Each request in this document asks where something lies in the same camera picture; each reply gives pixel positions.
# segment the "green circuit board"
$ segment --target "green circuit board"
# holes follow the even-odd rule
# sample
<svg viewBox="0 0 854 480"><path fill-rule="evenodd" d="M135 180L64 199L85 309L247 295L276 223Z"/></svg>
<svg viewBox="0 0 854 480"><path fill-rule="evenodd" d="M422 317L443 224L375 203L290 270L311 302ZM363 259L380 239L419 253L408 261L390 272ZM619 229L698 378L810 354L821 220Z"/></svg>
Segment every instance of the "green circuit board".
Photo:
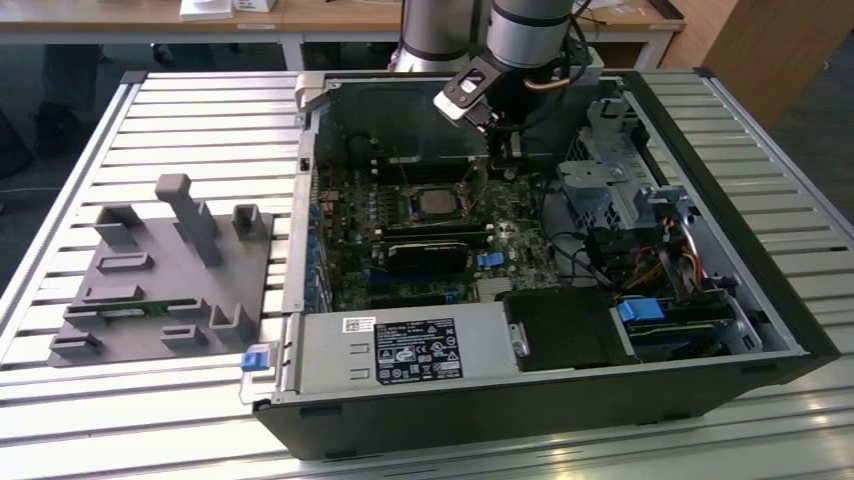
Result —
<svg viewBox="0 0 854 480"><path fill-rule="evenodd" d="M482 298L478 282L494 278L507 279L514 290L559 284L539 230L535 192L524 179L472 182L460 188L380 186L364 172L338 177L338 188L334 184L320 195L336 311L491 301ZM450 203L440 216L419 209L419 195L444 202L452 198L454 212ZM388 244L378 230L436 225L486 225L488 245L471 249L466 268L451 275L392 275L384 258ZM479 266L478 257L494 254L503 257L500 264Z"/></svg>

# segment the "blue connector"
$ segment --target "blue connector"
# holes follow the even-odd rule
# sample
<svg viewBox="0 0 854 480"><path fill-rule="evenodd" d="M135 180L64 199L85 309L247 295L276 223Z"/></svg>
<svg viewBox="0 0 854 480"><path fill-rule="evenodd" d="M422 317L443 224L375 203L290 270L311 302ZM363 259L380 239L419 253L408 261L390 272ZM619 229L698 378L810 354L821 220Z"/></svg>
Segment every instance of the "blue connector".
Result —
<svg viewBox="0 0 854 480"><path fill-rule="evenodd" d="M502 252L480 254L476 256L478 268L491 268L504 263L504 254Z"/></svg>

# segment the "aluminum extrusion table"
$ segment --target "aluminum extrusion table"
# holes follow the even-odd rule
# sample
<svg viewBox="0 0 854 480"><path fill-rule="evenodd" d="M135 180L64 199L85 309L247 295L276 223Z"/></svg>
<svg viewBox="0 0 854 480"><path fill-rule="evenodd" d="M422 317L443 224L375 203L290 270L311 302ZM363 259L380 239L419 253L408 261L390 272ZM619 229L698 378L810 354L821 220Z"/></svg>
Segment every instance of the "aluminum extrusion table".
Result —
<svg viewBox="0 0 854 480"><path fill-rule="evenodd" d="M647 81L790 277L842 358L705 417L302 462L238 398L239 355L47 367L99 236L101 205L168 216L153 184L187 173L212 213L275 214L262 339L280 332L299 128L296 74L149 74L123 84L0 300L0 477L838 478L854 473L854 233L715 79ZM662 151L665 174L678 183Z"/></svg>

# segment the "white table leg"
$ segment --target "white table leg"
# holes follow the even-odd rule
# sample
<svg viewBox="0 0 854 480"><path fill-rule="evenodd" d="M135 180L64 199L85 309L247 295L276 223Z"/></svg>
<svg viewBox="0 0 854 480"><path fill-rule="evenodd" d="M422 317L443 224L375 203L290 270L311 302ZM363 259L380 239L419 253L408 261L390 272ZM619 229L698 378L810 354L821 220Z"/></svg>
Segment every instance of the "white table leg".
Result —
<svg viewBox="0 0 854 480"><path fill-rule="evenodd" d="M287 69L300 72L306 70L306 62L303 60L303 41L304 38L302 33L283 33L279 37Z"/></svg>

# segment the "metal bracket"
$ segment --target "metal bracket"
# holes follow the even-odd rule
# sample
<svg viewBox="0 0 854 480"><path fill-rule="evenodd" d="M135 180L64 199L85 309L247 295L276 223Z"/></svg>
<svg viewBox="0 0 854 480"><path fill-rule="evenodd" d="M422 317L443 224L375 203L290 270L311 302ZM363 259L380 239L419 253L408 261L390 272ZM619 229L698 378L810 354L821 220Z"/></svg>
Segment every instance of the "metal bracket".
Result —
<svg viewBox="0 0 854 480"><path fill-rule="evenodd" d="M326 73L307 72L296 77L294 96L300 113L310 112L328 101L327 91Z"/></svg>

